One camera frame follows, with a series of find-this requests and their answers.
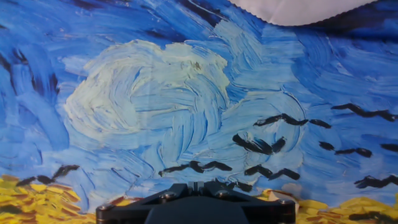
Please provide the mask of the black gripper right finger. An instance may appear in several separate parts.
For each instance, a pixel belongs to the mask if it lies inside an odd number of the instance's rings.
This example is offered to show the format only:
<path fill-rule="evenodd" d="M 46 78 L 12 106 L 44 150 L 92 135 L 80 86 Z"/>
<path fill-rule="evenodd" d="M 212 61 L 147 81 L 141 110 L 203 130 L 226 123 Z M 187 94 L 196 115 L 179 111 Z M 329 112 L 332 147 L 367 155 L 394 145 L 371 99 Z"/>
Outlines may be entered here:
<path fill-rule="evenodd" d="M 263 201 L 247 193 L 252 186 L 242 182 L 197 182 L 200 216 L 210 223 L 295 223 L 295 201 L 278 198 Z"/>

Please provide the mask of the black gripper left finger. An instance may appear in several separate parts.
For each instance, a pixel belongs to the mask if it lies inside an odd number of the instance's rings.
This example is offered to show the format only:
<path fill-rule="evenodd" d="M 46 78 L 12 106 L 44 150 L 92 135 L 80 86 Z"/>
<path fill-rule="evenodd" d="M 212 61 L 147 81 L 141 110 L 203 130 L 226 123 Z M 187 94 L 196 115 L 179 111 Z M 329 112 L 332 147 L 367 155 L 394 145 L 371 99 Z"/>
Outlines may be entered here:
<path fill-rule="evenodd" d="M 127 205 L 106 203 L 96 209 L 96 224 L 144 224 L 150 212 L 160 205 L 192 196 L 196 183 L 173 184 L 170 188 Z"/>

